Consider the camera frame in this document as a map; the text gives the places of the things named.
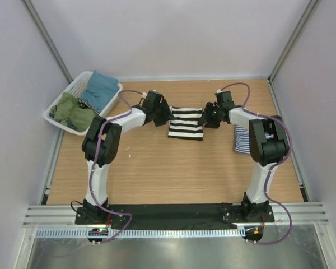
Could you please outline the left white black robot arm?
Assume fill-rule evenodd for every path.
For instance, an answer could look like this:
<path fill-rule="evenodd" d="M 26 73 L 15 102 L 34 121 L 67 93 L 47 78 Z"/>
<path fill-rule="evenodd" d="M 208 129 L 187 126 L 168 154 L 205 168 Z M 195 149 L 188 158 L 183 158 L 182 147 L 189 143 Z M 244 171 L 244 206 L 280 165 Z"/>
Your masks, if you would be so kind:
<path fill-rule="evenodd" d="M 163 94 L 151 90 L 142 98 L 143 103 L 129 105 L 125 113 L 93 119 L 82 143 L 88 166 L 88 187 L 82 206 L 77 209 L 77 224 L 102 224 L 108 214 L 113 213 L 108 209 L 106 186 L 122 134 L 150 122 L 158 127 L 174 118 Z"/>

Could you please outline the blue white striped tank top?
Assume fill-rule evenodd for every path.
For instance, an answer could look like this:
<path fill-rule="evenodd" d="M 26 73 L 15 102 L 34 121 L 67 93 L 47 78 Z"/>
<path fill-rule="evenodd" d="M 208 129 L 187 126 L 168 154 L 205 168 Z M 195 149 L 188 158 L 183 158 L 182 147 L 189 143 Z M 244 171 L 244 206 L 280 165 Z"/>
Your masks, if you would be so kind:
<path fill-rule="evenodd" d="M 234 151 L 239 154 L 250 155 L 249 131 L 240 126 L 235 126 Z"/>

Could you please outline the black white striped garment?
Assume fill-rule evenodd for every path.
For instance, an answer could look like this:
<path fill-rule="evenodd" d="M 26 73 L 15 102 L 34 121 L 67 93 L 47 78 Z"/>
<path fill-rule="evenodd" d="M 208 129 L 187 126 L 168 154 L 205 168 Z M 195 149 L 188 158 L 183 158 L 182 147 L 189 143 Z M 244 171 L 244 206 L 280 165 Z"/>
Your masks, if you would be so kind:
<path fill-rule="evenodd" d="M 171 106 L 170 110 L 174 119 L 169 121 L 168 138 L 203 141 L 203 127 L 198 123 L 203 114 L 202 108 Z"/>

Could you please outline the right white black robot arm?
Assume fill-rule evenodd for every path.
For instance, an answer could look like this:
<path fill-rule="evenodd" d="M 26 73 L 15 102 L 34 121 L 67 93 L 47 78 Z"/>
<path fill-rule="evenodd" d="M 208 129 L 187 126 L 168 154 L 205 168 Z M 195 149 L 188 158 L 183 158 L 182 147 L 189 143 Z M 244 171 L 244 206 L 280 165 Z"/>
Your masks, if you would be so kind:
<path fill-rule="evenodd" d="M 198 123 L 218 128 L 221 122 L 226 122 L 248 130 L 249 152 L 255 165 L 241 202 L 241 215 L 248 222 L 258 222 L 268 212 L 274 174 L 291 153 L 289 132 L 279 116 L 266 116 L 235 105 L 229 91 L 218 91 L 215 96 L 217 101 L 206 104 Z"/>

